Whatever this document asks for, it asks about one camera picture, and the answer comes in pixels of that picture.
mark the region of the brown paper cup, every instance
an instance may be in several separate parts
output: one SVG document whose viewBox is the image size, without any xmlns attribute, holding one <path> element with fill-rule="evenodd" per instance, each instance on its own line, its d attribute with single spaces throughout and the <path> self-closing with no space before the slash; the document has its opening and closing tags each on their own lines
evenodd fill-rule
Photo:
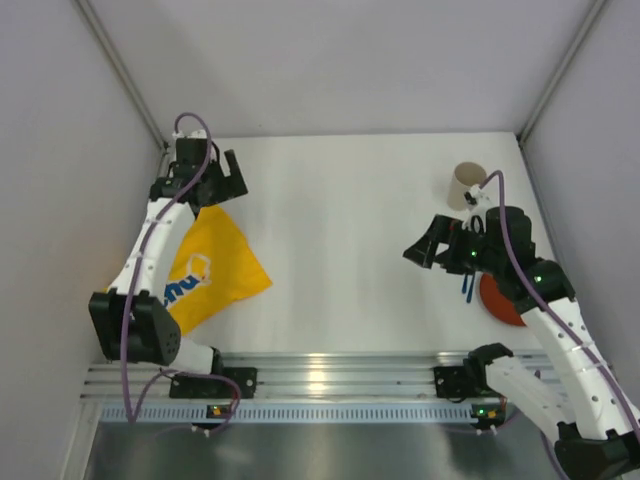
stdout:
<svg viewBox="0 0 640 480">
<path fill-rule="evenodd" d="M 467 202 L 464 194 L 477 183 L 482 183 L 487 178 L 487 172 L 477 163 L 464 162 L 458 164 L 453 170 L 447 205 L 453 210 L 465 210 Z"/>
</svg>

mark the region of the red disc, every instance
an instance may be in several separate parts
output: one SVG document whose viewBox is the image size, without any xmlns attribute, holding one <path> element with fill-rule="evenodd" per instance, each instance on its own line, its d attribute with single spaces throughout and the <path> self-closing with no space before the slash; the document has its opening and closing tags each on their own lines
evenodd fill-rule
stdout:
<svg viewBox="0 0 640 480">
<path fill-rule="evenodd" d="M 480 279 L 480 298 L 489 313 L 501 322 L 514 327 L 526 327 L 513 303 L 500 293 L 496 281 L 486 273 Z"/>
</svg>

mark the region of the white table surface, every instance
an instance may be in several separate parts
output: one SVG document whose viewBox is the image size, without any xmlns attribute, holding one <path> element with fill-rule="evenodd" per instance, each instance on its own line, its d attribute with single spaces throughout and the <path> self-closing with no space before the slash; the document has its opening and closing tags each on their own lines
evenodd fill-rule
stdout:
<svg viewBox="0 0 640 480">
<path fill-rule="evenodd" d="M 249 194 L 224 204 L 273 280 L 201 324 L 223 352 L 439 352 L 502 342 L 540 349 L 495 320 L 462 277 L 402 258 L 445 202 L 453 168 L 502 169 L 507 203 L 525 210 L 540 256 L 552 257 L 510 133 L 244 138 L 233 148 Z M 497 184 L 487 187 L 496 203 Z"/>
</svg>

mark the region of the white enclosure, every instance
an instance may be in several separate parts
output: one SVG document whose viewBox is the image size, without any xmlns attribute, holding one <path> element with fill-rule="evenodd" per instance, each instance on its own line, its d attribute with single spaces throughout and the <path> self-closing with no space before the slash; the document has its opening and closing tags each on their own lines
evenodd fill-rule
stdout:
<svg viewBox="0 0 640 480">
<path fill-rule="evenodd" d="M 59 475 L 101 356 L 88 299 L 121 269 L 158 140 L 187 110 L 236 149 L 250 194 L 225 208 L 279 287 L 198 338 L 261 353 L 467 350 L 495 338 L 539 350 L 528 333 L 466 329 L 464 316 L 488 315 L 440 295 L 457 278 L 390 260 L 446 208 L 455 164 L 477 160 L 505 170 L 507 200 L 532 217 L 539 253 L 567 270 L 640 402 L 639 22 L 634 0 L 4 1 L 0 477 Z M 306 263 L 287 263 L 293 254 Z M 322 278 L 295 276 L 314 269 Z M 405 273 L 416 290 L 400 301 Z M 413 334 L 388 323 L 394 314 Z M 375 329 L 358 337 L 366 319 Z"/>
</svg>

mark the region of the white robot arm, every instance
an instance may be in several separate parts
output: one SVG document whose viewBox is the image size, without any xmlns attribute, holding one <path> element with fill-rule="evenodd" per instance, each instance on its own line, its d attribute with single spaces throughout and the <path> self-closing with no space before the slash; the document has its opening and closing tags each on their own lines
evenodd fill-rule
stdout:
<svg viewBox="0 0 640 480">
<path fill-rule="evenodd" d="M 169 174 L 150 189 L 147 213 L 132 252 L 107 291 L 92 295 L 89 312 L 109 360 L 220 374 L 223 364 L 217 349 L 182 337 L 165 306 L 165 285 L 178 248 L 200 209 L 244 195 L 247 187 L 233 150 L 225 152 L 229 172 L 223 172 L 220 152 L 208 131 L 188 136 L 176 133 L 174 139 L 175 159 Z M 128 322 L 123 325 L 127 313 Z"/>
<path fill-rule="evenodd" d="M 503 181 L 501 172 L 493 176 Z M 465 197 L 470 210 L 465 221 L 436 215 L 404 257 L 424 268 L 438 263 L 448 273 L 493 275 L 540 341 L 567 398 L 500 344 L 469 354 L 465 371 L 470 385 L 508 397 L 554 444 L 571 479 L 606 479 L 640 468 L 640 411 L 595 346 L 562 269 L 535 256 L 530 219 L 521 209 L 504 206 L 502 183 L 499 208 L 480 186 Z M 449 248 L 437 254 L 441 243 Z"/>
</svg>

